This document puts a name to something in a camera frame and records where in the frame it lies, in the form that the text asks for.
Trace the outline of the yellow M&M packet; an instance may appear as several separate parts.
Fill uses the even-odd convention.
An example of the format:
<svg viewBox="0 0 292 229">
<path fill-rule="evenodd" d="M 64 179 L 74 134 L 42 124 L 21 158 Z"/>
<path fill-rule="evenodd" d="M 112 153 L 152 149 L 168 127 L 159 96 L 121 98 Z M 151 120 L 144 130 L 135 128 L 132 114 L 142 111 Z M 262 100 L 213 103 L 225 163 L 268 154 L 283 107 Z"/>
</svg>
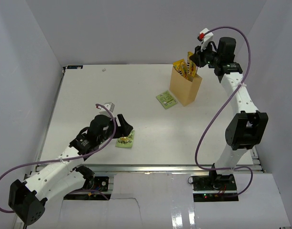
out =
<svg viewBox="0 0 292 229">
<path fill-rule="evenodd" d="M 175 61 L 173 67 L 182 77 L 188 79 L 188 67 L 184 59 Z"/>
<path fill-rule="evenodd" d="M 190 59 L 190 57 L 193 56 L 192 52 L 188 52 L 187 54 L 187 66 L 188 66 L 188 73 L 190 76 L 195 77 L 198 67 L 196 64 Z"/>
</svg>

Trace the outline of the light green sachet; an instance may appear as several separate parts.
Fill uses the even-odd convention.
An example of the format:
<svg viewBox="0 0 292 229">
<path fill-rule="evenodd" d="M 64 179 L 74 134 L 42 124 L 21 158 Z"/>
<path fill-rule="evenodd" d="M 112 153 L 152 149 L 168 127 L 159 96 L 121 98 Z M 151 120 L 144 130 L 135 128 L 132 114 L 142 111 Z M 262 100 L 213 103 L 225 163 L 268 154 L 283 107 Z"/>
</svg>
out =
<svg viewBox="0 0 292 229">
<path fill-rule="evenodd" d="M 177 104 L 175 98 L 171 95 L 169 91 L 165 91 L 156 96 L 156 99 L 160 102 L 164 109 L 169 109 Z"/>
</svg>

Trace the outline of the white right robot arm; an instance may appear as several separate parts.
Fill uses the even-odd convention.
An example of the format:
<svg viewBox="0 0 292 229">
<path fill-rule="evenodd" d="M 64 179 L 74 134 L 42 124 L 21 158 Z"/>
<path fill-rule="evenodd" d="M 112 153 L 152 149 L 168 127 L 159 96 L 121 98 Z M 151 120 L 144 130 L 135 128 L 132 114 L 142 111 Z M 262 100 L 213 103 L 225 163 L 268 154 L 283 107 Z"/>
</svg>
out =
<svg viewBox="0 0 292 229">
<path fill-rule="evenodd" d="M 220 190 L 226 184 L 224 176 L 230 176 L 241 157 L 260 143 L 268 123 L 268 115 L 259 111 L 242 82 L 242 68 L 234 61 L 236 40 L 222 37 L 218 45 L 215 45 L 203 35 L 198 39 L 201 45 L 195 48 L 195 53 L 190 59 L 198 67 L 208 65 L 214 69 L 230 99 L 234 114 L 225 130 L 224 151 L 209 170 L 209 186 Z"/>
</svg>

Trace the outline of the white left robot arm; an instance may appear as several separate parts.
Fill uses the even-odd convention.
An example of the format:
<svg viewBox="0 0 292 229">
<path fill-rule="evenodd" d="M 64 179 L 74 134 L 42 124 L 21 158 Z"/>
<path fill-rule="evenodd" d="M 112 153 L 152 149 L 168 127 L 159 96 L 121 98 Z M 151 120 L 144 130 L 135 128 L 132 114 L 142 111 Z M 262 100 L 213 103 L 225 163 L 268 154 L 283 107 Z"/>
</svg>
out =
<svg viewBox="0 0 292 229">
<path fill-rule="evenodd" d="M 94 185 L 94 173 L 83 165 L 89 153 L 109 138 L 128 136 L 133 126 L 123 115 L 115 119 L 99 114 L 88 127 L 80 130 L 55 163 L 46 165 L 37 174 L 24 181 L 15 180 L 10 186 L 8 205 L 29 226 L 45 212 L 45 204 L 55 197 L 63 198 L 70 192 L 90 190 Z"/>
</svg>

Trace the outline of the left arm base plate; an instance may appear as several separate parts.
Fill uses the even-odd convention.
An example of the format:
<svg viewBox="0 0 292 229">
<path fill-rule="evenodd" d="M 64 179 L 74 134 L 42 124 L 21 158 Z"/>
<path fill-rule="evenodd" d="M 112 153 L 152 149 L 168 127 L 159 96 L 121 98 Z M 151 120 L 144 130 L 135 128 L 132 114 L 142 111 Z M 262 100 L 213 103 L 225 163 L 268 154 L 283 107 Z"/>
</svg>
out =
<svg viewBox="0 0 292 229">
<path fill-rule="evenodd" d="M 75 199 L 79 200 L 109 200 L 110 194 L 104 194 L 108 191 L 109 177 L 93 177 L 86 181 L 82 188 L 72 191 Z"/>
</svg>

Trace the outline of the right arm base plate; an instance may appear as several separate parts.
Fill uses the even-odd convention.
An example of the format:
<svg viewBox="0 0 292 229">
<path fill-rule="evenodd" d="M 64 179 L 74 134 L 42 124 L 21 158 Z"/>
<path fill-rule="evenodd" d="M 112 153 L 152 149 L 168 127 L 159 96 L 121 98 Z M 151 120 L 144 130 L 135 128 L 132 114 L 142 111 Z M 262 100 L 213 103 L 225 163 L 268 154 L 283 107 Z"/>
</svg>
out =
<svg viewBox="0 0 292 229">
<path fill-rule="evenodd" d="M 233 175 L 217 177 L 216 180 L 210 176 L 190 176 L 187 182 L 192 185 L 195 203 L 239 201 Z"/>
</svg>

